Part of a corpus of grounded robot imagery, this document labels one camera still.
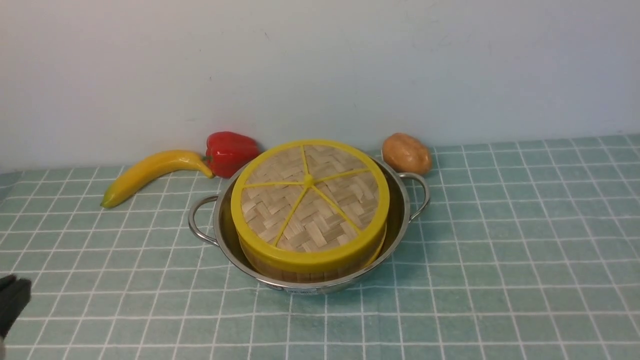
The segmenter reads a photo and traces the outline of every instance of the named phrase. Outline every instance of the black glove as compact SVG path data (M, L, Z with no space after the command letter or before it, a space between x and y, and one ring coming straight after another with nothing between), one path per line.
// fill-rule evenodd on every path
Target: black glove
M7 275L0 279L0 340L31 300L31 280Z

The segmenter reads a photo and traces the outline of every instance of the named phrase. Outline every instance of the stainless steel pot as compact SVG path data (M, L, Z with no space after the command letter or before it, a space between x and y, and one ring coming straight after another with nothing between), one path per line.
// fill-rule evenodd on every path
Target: stainless steel pot
M431 201L429 186L422 176L413 173L397 174L381 160L377 160L375 158L373 158L373 160L378 164L378 166L380 166L380 169L382 169L382 172L387 178L389 192L391 194L391 202L387 217L387 235L384 239L384 244L378 259L369 266L353 274L336 280L303 284L272 279L256 272L240 248L236 227L231 218L231 193L234 185L236 184L237 177L244 168L239 170L229 180L228 186L220 194L208 196L193 205L189 212L189 229L191 229L191 232L193 232L193 234L202 241L220 247L224 255L229 259L229 261L231 261L231 263L233 263L233 265L272 289L306 295L326 294L346 289L354 283L362 280L365 275L380 265L380 263L386 260L391 253L393 253L399 242L402 240L409 223L418 217ZM402 179L417 181L424 189L424 200L418 210L413 214L410 214L409 195L407 194L406 187L404 186ZM199 230L195 223L195 214L201 206L214 201L216 202L213 212L213 229L215 237L212 237Z

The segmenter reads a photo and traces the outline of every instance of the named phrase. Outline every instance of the yellow spoke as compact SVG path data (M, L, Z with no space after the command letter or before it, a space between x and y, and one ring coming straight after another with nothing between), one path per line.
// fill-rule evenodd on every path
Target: yellow spoke
M315 186L311 186L311 188L315 190L318 193L318 195L320 195L320 197L324 199L324 201L326 201L329 205L331 205L333 209L338 214L340 214L340 216L342 216L345 219L345 221L349 223L349 225L351 225L356 230L356 233L360 234L360 228L356 224L354 224L353 221L351 221L351 219L347 216L347 214L345 214L342 211L342 209L338 207L336 203L334 203L331 199L329 199L329 197L326 196L322 191L320 191L320 189L316 188Z
M284 219L284 224L282 224L282 228L280 228L280 231L278 232L278 237L276 237L276 241L273 242L274 247L278 247L278 241L280 241L282 234L284 234L284 230L287 228L287 225L289 225L289 221L291 221L291 218L293 217L293 213L296 212L296 209L302 202L302 198L305 197L307 190L308 188L305 188L304 190L302 190L302 193L300 193L300 196L298 197L298 199L296 199L295 204L293 204L293 208L291 209L291 212L287 215L287 218Z
M276 185L304 185L299 181L273 181L271 183L244 184L244 188L257 188L260 186L276 186Z
M309 165L307 164L307 155L305 155L305 146L300 145L300 152L302 153L302 164L305 166L305 175L309 174Z
M361 172L368 172L368 171L369 171L368 168L359 168L359 169L356 169L356 170L349 170L349 171L341 172L339 174L334 174L334 175L329 175L327 177L323 177L322 179L316 181L316 184L317 183L322 183L323 181L337 179L338 177L355 175L355 174L359 174Z

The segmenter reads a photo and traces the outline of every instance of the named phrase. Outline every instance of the label sticker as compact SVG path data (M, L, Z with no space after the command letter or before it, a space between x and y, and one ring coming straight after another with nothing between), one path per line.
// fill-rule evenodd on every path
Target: label sticker
M285 291L287 293L290 293L290 294L301 294L301 295L313 295L313 294L317 294L317 292L318 292L318 290L316 288L309 288L309 289L301 289L301 288L291 289L291 288L286 288Z

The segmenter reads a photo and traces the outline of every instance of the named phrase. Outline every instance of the potato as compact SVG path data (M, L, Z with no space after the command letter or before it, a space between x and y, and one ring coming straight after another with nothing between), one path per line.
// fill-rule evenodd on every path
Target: potato
M420 140L404 133L395 133L382 144L382 158L397 172L427 174L433 167L429 148Z

